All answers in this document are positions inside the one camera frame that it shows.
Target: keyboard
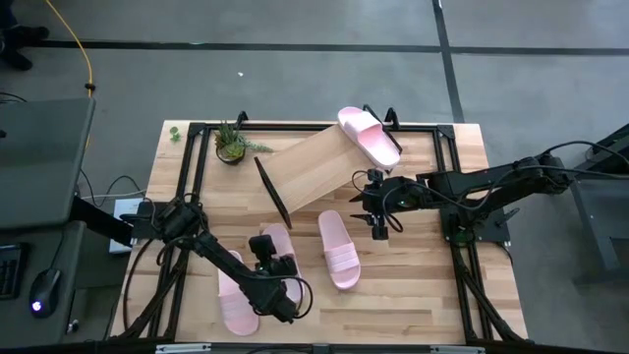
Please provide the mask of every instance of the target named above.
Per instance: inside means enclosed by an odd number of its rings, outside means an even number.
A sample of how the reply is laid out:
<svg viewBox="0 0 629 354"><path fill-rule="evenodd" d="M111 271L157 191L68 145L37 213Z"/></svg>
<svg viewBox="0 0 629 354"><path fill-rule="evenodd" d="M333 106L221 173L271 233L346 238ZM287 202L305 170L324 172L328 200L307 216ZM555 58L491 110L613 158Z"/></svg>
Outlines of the keyboard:
<svg viewBox="0 0 629 354"><path fill-rule="evenodd" d="M20 296L20 282L27 263L28 244L0 245L0 300Z"/></svg>

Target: gray floor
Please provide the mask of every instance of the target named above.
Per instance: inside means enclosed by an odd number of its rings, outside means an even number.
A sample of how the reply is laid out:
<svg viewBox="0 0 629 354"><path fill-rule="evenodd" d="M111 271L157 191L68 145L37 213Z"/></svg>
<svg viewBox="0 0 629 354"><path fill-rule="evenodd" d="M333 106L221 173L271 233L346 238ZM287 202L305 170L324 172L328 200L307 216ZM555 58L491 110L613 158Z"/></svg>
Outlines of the gray floor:
<svg viewBox="0 0 629 354"><path fill-rule="evenodd" d="M429 0L58 0L81 38L186 42L437 45ZM452 45L629 47L622 0L442 0ZM43 2L18 1L27 24L68 39ZM0 90L27 99L85 94L75 49L25 49L35 67L0 67ZM85 171L97 193L118 175L147 184L165 119L334 119L342 106L394 106L403 121L452 122L440 54L93 49L97 111ZM480 123L491 164L626 124L629 56L455 55L466 122ZM584 149L558 152L568 166ZM116 192L132 191L121 185ZM629 352L629 289L578 289L597 266L572 196L531 197L510 221L532 339Z"/></svg>

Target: small plant pot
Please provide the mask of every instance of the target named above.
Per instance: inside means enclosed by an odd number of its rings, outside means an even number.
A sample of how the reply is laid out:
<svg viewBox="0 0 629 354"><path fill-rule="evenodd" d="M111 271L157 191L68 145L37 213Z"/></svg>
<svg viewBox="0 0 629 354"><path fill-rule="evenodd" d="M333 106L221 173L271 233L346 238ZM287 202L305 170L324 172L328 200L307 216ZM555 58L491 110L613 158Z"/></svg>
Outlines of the small plant pot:
<svg viewBox="0 0 629 354"><path fill-rule="evenodd" d="M220 153L220 148L216 148L216 157L218 157L219 160L223 161L223 163L231 165L231 166L235 166L237 164L239 164L244 158L245 158L245 153L247 152L247 149L243 149L243 154L238 157L238 158L234 158L234 159L229 159L225 156L223 156Z"/></svg>

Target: pink slide sandal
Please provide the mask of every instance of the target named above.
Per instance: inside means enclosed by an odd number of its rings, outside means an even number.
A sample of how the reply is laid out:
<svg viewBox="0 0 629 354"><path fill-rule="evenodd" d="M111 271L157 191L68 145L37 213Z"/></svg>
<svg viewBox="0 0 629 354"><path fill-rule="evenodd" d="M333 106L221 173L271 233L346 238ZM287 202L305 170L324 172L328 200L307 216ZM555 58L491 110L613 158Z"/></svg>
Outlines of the pink slide sandal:
<svg viewBox="0 0 629 354"><path fill-rule="evenodd" d="M273 257L291 257L295 261L295 266L297 267L296 276L302 277L302 273L299 271L299 265L297 265L297 259L295 258L295 250L293 249L293 244L291 243L291 237L288 235L288 231L286 231L284 225L269 225L264 229L262 235L271 236L271 239L273 240L273 246L275 246L275 251L277 251L277 254ZM293 300L296 303L302 301L302 297L304 296L304 288L300 288L299 281L295 279L286 279L283 281L286 284L286 296L288 296L289 299Z"/></svg>
<svg viewBox="0 0 629 354"><path fill-rule="evenodd" d="M338 111L338 123L376 166L389 170L400 162L397 147L382 131L382 123L369 112L345 107Z"/></svg>
<svg viewBox="0 0 629 354"><path fill-rule="evenodd" d="M322 212L318 216L318 229L334 285L341 290L356 285L361 277L361 263L341 215L334 210Z"/></svg>
<svg viewBox="0 0 629 354"><path fill-rule="evenodd" d="M229 251L240 262L243 258L236 251ZM259 325L259 317L249 305L247 296L224 272L218 271L218 300L227 329L238 335L253 334Z"/></svg>

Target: wooden table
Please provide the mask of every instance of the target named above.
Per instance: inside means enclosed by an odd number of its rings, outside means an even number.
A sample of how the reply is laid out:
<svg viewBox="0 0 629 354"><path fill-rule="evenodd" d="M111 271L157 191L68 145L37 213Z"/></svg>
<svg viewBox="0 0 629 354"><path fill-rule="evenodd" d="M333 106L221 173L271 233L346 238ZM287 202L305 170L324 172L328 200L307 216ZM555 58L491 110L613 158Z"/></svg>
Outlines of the wooden table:
<svg viewBox="0 0 629 354"><path fill-rule="evenodd" d="M185 141L172 143L169 130L179 128L186 137L189 121L166 121L148 184L147 196L168 202L175 195ZM487 168L481 129L476 124L454 125L457 148L464 172ZM275 150L288 148L313 132L251 132L256 143ZM396 133L404 149L394 174L413 177L436 169L432 138L423 133ZM238 166L220 162L213 153L213 137L207 155L200 199L209 217L211 232L229 250L236 250L248 266L254 255L249 237L267 225L282 222L278 212L250 212L250 196L257 191L259 175L254 153ZM446 161L448 149L444 146ZM192 188L199 142L191 162L188 189ZM358 179L362 186L366 180ZM314 307L302 320L282 324L273 317L260 319L259 330L237 336L222 321L217 299L217 270L207 260L191 255L183 295L177 341L208 342L327 342L391 344L457 344L464 342L452 257L442 239L437 210L398 214L405 231L389 230L388 241L374 241L363 221L349 217L361 213L360 203L349 203L357 191L348 184L291 214L290 230L303 277L313 286ZM316 219L327 209L337 210L356 244L362 277L348 291L337 290L329 279ZM130 290L130 319L133 320L155 291L159 267L155 257L163 245L154 242L139 262ZM132 253L137 254L139 246ZM504 251L493 244L478 245L486 294L512 328L526 336L513 270ZM167 322L169 302L162 314ZM476 301L470 302L474 327L481 333ZM118 306L112 334L122 331L122 306Z"/></svg>

